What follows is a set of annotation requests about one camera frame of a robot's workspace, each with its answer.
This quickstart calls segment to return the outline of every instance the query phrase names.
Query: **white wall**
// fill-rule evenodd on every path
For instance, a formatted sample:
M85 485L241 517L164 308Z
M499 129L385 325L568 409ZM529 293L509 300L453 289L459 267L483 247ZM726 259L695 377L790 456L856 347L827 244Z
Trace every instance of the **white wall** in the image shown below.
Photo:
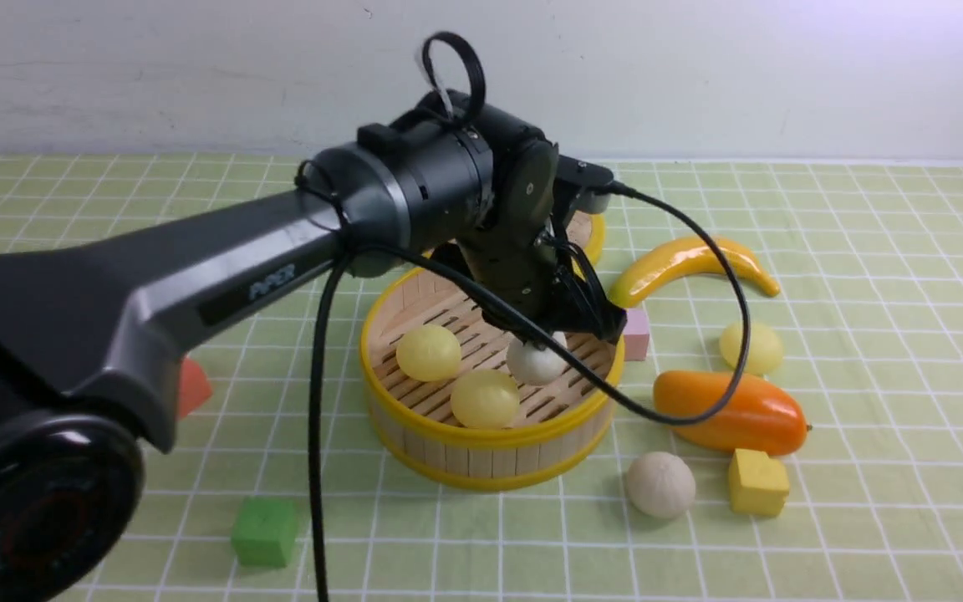
M963 0L0 0L0 152L314 152L443 28L579 156L963 160Z

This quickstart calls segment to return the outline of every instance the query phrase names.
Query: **table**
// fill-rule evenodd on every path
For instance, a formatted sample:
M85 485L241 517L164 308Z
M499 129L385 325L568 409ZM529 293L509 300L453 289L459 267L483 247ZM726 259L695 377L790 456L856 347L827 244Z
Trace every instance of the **table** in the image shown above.
M0 156L0 252L62 247L287 190L293 157ZM757 252L783 286L746 294L787 358L772 380L813 423L784 458L780 518L726 506L727 458L621 411L564 477L503 495L438 487L385 453L364 414L359 327L397 273L341 285L329 331L324 458L338 602L467 599L963 599L963 167L611 163L712 233ZM615 198L599 262L611 282L688 230ZM320 282L195 351L214 399L148 452L148 491L115 551L68 602L313 599L307 534L291 567L237 567L245 496L292 499L306 525L306 382ZM718 370L737 320L729 285L684 278L645 301L652 349L623 390L649 403L662 370ZM655 523L620 473L671 451L698 482L691 514Z

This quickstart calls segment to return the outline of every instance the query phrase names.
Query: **plastic ball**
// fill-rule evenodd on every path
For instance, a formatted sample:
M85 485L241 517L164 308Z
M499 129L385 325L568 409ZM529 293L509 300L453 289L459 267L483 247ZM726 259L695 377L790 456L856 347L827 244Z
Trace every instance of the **plastic ball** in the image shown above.
M559 345L567 346L567 338L562 332L552 334L552 339L556 339ZM508 372L524 385L547 385L559 378L567 367L567 362L557 352L548 347L524 344L516 338L508 343L505 361Z
M424 324L404 334L396 345L396 363L413 380L447 380L459 372L462 347L442 325Z
M772 373L782 365L782 339L767 324L752 321L749 331L749 352L746 354L748 374L763 376ZM727 325L719 335L719 355L730 367L738 365L738 350L741 349L741 321Z
M650 517L670 521L685 514L696 499L696 480L677 455L650 452L634 460L626 473L630 502Z
M451 388L451 414L467 428L504 428L519 414L519 388L498 370L472 370Z

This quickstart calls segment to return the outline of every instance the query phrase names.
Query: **yellow ball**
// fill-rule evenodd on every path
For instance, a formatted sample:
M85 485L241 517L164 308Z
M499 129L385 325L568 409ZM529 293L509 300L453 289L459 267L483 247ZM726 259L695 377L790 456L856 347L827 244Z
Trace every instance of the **yellow ball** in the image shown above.
M451 414L467 428L503 428L519 414L519 388L500 370L473 370L451 389Z
M759 321L750 323L749 352L746 355L746 373L763 376L778 369L782 363L782 339L767 324ZM730 367L738 365L738 350L741 349L741 321L729 325L719 335L719 355Z
M396 345L396 363L414 380L447 380L459 372L463 350L450 330L424 324L405 333Z

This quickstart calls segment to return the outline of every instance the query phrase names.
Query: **orange block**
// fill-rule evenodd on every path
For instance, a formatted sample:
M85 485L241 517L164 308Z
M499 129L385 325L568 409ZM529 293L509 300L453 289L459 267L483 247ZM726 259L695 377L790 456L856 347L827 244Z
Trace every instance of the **orange block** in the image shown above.
M176 393L176 418L190 415L211 399L214 390L206 379L206 372L192 358L184 358L181 365L181 384Z

